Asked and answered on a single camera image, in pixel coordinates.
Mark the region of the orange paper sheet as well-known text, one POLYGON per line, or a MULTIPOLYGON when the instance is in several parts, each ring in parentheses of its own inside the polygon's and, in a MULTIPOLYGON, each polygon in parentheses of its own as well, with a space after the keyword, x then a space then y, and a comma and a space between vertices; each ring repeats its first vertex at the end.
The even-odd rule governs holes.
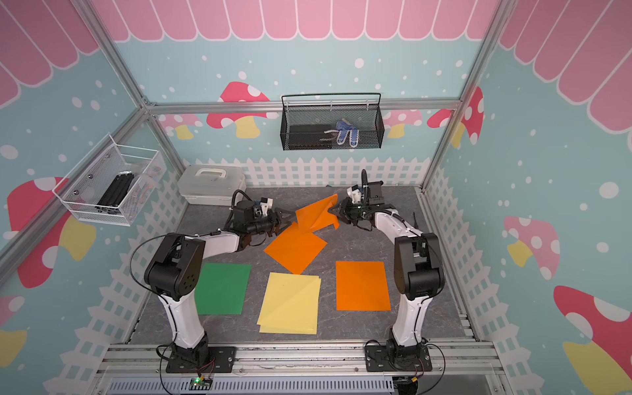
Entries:
POLYGON ((336 262, 337 310, 391 311, 383 262, 336 262))
POLYGON ((316 232, 330 225, 337 230, 340 226, 337 217, 329 212, 337 204, 337 195, 326 197, 296 212, 298 226, 302 231, 316 232))
POLYGON ((326 241, 294 222, 264 252, 290 273, 301 275, 326 245, 326 241))

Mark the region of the green paper sheet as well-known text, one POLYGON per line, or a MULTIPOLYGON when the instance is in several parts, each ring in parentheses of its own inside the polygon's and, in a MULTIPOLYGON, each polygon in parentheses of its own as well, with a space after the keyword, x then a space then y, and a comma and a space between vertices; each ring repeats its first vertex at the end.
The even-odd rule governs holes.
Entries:
POLYGON ((241 315, 251 265, 205 263, 194 291, 199 315, 241 315))

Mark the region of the yellow paper sheet bottom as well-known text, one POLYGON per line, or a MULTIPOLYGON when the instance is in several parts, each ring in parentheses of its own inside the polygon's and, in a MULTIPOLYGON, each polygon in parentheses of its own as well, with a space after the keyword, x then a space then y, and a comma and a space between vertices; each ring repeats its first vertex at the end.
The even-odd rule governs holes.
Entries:
POLYGON ((321 279, 271 273, 258 318, 261 333, 316 335, 321 279))

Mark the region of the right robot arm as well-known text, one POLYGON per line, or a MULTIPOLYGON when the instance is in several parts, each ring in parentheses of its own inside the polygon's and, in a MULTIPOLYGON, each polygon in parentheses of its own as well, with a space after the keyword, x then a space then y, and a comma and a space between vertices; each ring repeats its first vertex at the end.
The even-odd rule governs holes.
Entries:
POLYGON ((362 230, 381 231, 393 243, 393 278, 400 293, 398 316, 384 344, 365 344, 368 371, 432 370, 429 343, 421 329, 431 301, 444 289, 446 276, 439 238, 409 223, 387 204, 382 181, 368 181, 365 170, 360 184, 347 189, 347 197, 329 209, 339 221, 362 230))

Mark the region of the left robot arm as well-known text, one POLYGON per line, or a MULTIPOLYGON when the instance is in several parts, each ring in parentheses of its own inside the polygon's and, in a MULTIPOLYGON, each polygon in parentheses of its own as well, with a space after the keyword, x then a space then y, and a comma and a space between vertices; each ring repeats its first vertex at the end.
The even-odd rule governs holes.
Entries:
POLYGON ((165 308, 173 340, 166 346, 171 354, 159 353, 168 373, 222 371, 220 358, 232 356, 208 345, 195 304, 195 288, 202 273, 202 261, 248 247, 255 235, 281 235, 296 220, 296 213, 274 207, 273 200, 253 200, 245 191, 235 190, 225 225, 199 235, 167 233, 146 266, 142 281, 136 283, 157 295, 165 308))

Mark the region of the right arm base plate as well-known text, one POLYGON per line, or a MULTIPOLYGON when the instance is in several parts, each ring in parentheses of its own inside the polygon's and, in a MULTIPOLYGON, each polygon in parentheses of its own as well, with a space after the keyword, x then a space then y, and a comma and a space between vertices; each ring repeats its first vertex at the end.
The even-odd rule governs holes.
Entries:
POLYGON ((365 345, 365 367, 368 372, 417 372, 433 370, 431 357, 426 346, 400 347, 391 343, 365 345))

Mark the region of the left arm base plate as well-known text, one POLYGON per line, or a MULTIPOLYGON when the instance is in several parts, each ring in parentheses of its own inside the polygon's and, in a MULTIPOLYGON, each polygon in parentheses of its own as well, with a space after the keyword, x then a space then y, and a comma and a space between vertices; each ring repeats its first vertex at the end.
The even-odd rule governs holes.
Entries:
POLYGON ((207 347, 188 350, 177 347, 169 356, 168 374, 231 373, 235 363, 235 347, 207 347))

